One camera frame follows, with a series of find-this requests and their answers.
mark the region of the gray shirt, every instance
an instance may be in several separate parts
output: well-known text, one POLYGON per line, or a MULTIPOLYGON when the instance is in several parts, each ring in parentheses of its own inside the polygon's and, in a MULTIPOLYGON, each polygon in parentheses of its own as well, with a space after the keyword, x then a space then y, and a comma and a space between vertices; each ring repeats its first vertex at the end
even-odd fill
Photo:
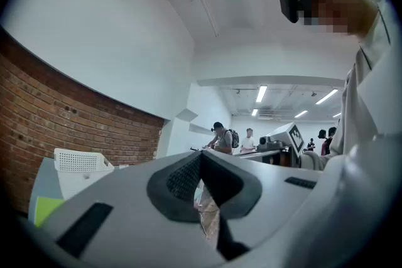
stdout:
POLYGON ((227 129, 224 128, 225 134, 222 137, 219 137, 218 135, 215 136, 215 138, 218 141, 218 146, 219 147, 232 147, 232 133, 228 131, 227 129))

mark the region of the black slot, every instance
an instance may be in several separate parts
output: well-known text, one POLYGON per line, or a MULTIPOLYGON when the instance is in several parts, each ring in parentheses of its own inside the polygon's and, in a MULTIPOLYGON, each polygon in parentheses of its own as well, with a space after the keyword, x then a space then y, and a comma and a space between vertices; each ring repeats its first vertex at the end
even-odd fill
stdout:
POLYGON ((57 244, 74 257, 79 257, 113 207, 94 203, 61 237, 57 244))
POLYGON ((285 182, 290 183, 291 185, 301 186, 302 188, 306 189, 314 189, 315 185, 317 184, 317 182, 295 178, 294 176, 287 178, 285 182))

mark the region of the ceiling light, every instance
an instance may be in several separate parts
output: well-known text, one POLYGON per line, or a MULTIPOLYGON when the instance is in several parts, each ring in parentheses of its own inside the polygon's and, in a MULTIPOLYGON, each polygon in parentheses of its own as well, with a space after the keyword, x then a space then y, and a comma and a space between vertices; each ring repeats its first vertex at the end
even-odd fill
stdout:
POLYGON ((321 104, 324 100, 329 99, 331 96, 333 96, 333 94, 335 94, 336 92, 338 92, 337 89, 332 90, 331 93, 329 93, 328 95, 324 96, 322 99, 320 99, 316 104, 319 105, 321 104))
POLYGON ((307 111, 306 111, 306 110, 304 110, 303 112, 301 112, 301 113, 297 114, 297 115, 295 116, 295 118, 297 118, 297 117, 299 117, 299 116, 302 116, 303 114, 306 114, 306 113, 307 113, 307 111))
POLYGON ((258 92, 258 96, 257 96, 257 99, 256 99, 257 103, 261 103, 263 101, 266 88, 267 88, 266 85, 262 85, 262 86, 259 87, 259 92, 258 92))

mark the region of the person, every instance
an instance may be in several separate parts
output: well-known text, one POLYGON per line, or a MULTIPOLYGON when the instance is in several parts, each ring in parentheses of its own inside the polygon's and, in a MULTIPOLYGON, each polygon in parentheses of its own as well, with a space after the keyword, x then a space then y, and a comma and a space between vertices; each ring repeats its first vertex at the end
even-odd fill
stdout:
POLYGON ((216 133, 214 139, 208 143, 208 147, 212 147, 218 142, 215 151, 232 154, 232 133, 228 131, 220 122, 214 123, 214 132, 216 133))
POLYGON ((253 138, 253 129, 246 130, 246 137, 241 141, 240 153, 248 153, 256 149, 253 138))
POLYGON ((315 144, 313 138, 310 139, 310 142, 307 144, 307 150, 308 151, 314 151, 315 149, 315 144))
POLYGON ((336 135, 329 144, 329 154, 302 154, 301 167, 323 170, 328 160, 347 154, 356 144, 371 140, 377 127, 358 88, 383 56, 400 50, 398 16, 389 0, 377 5, 371 0, 300 0, 305 24, 325 25, 334 33, 357 38, 358 50, 342 92, 341 118, 336 135))
POLYGON ((335 135, 336 130, 337 130, 336 127, 331 127, 328 130, 329 137, 326 138, 325 142, 322 144, 322 147, 321 147, 321 155, 322 156, 330 154, 330 148, 329 147, 331 145, 332 138, 335 135))

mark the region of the white basket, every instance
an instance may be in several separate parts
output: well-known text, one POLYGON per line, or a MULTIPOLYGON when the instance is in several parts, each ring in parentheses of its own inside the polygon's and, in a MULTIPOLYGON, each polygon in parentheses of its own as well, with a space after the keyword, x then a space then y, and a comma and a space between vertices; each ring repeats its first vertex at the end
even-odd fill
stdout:
POLYGON ((55 149, 55 168, 64 200, 112 173, 113 165, 101 154, 55 149))

